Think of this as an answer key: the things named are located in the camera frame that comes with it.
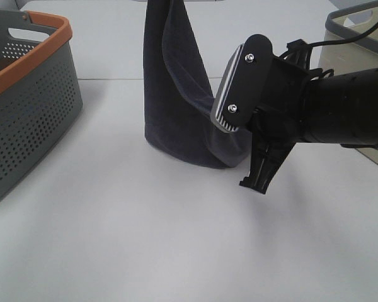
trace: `plastic bin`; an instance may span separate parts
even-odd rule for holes
[[[43,42],[9,29],[38,31]],[[0,10],[0,199],[50,150],[83,105],[69,21]]]
[[[363,23],[345,26],[345,22],[350,20],[348,18],[357,14],[368,14],[370,18]],[[325,40],[350,38],[368,30],[377,22],[378,1],[336,11],[326,21]],[[324,70],[333,68],[335,74],[378,67],[378,29],[356,43],[323,47],[319,66]],[[359,151],[378,164],[378,150],[363,148]]]

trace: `black cylinder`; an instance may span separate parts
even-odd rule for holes
[[[307,142],[378,148],[378,69],[311,81],[301,112]]]

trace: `white surface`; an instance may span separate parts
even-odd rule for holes
[[[378,166],[298,144],[267,196],[144,140],[142,81],[84,110],[0,202],[0,302],[378,301]]]
[[[146,3],[119,1],[32,1],[23,9],[68,17],[80,79],[142,79]],[[237,46],[266,35],[280,55],[288,42],[321,41],[336,7],[326,0],[224,0],[186,3],[209,77],[221,77]],[[318,65],[319,49],[312,66]]]

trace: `perforated basket wall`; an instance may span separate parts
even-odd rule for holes
[[[4,58],[20,58],[38,43],[8,36]],[[82,107],[69,44],[0,94],[0,198],[50,150]]]

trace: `laundry basket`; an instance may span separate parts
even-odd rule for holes
[[[350,22],[350,18],[357,15],[369,16],[369,19],[350,27],[345,26],[346,21]],[[336,11],[326,21],[325,40],[350,38],[368,30],[377,22],[378,1]],[[378,29],[356,43],[323,47],[319,66],[324,70],[333,68],[335,74],[378,67]],[[378,164],[378,150],[363,148],[359,151]]]
[[[46,33],[39,42],[10,30]],[[50,150],[82,107],[67,19],[0,9],[0,199]]]

